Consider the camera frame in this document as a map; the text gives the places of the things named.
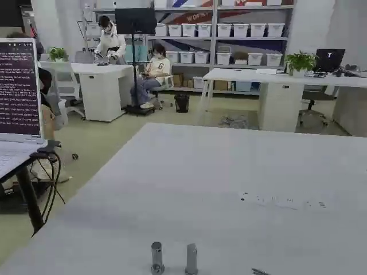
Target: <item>laptop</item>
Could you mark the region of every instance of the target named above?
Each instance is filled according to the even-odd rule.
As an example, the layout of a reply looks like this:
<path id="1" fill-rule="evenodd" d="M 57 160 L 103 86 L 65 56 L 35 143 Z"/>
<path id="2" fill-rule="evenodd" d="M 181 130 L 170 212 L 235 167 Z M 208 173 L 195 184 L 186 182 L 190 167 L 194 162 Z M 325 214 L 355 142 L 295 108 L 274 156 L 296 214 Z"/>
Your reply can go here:
<path id="1" fill-rule="evenodd" d="M 339 69 L 344 54 L 343 49 L 317 49 L 314 72 L 334 73 Z"/>
<path id="2" fill-rule="evenodd" d="M 45 147 L 36 43 L 0 39 L 0 179 Z"/>

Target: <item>monitor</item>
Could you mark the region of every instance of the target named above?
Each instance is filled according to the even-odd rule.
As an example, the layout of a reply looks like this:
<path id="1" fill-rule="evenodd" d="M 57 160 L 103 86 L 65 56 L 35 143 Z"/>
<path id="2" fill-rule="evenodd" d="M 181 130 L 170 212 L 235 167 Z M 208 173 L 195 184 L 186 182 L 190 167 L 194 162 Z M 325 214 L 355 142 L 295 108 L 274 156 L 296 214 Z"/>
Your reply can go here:
<path id="1" fill-rule="evenodd" d="M 339 69 L 344 54 L 345 50 L 342 49 L 318 49 L 314 72 L 334 73 Z"/>
<path id="2" fill-rule="evenodd" d="M 115 9 L 115 17 L 118 34 L 155 34 L 154 9 Z"/>
<path id="3" fill-rule="evenodd" d="M 0 39 L 0 140 L 42 141 L 36 45 Z"/>

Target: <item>trash can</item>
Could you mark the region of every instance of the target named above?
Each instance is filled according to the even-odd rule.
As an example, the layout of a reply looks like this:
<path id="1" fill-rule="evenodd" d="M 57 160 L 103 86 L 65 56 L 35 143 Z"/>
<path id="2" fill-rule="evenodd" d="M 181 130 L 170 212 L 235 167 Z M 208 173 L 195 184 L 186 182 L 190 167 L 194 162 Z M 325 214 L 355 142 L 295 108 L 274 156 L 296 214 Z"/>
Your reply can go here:
<path id="1" fill-rule="evenodd" d="M 177 113 L 187 113 L 189 111 L 190 95 L 178 94 L 174 96 Z"/>

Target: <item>table surface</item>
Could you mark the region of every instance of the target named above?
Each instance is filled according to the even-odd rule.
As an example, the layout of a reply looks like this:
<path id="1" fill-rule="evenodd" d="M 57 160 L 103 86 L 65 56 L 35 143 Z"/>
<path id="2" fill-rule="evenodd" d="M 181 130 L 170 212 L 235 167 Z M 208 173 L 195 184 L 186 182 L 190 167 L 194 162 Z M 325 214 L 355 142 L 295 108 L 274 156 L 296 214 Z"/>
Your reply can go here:
<path id="1" fill-rule="evenodd" d="M 280 84 L 331 85 L 341 87 L 367 88 L 367 78 L 359 77 L 293 77 L 287 74 L 260 74 L 256 70 L 213 69 L 204 76 L 204 80 L 246 81 Z"/>
<path id="2" fill-rule="evenodd" d="M 50 62 L 40 61 L 42 68 L 55 68 L 58 64 L 64 65 L 64 62 Z M 80 74 L 94 74 L 94 73 L 111 73 L 125 70 L 127 68 L 132 70 L 132 65 L 108 65 L 97 66 L 97 64 L 71 63 L 74 73 Z"/>
<path id="3" fill-rule="evenodd" d="M 204 275 L 362 274 L 366 168 L 360 137 L 147 124 L 0 274 L 148 275 L 154 241 L 167 275 L 192 242 Z"/>

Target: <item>jeans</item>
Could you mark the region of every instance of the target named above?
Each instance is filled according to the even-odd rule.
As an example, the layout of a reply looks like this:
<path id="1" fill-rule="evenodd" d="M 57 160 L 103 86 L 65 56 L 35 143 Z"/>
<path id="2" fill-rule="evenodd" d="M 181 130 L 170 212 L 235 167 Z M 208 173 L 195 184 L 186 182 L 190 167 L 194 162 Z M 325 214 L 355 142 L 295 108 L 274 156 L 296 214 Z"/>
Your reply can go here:
<path id="1" fill-rule="evenodd" d="M 136 79 L 136 93 L 134 86 L 130 89 L 131 102 L 133 106 L 140 106 L 150 101 L 148 91 L 153 88 L 160 87 L 161 84 L 154 78 L 142 79 L 137 77 Z"/>

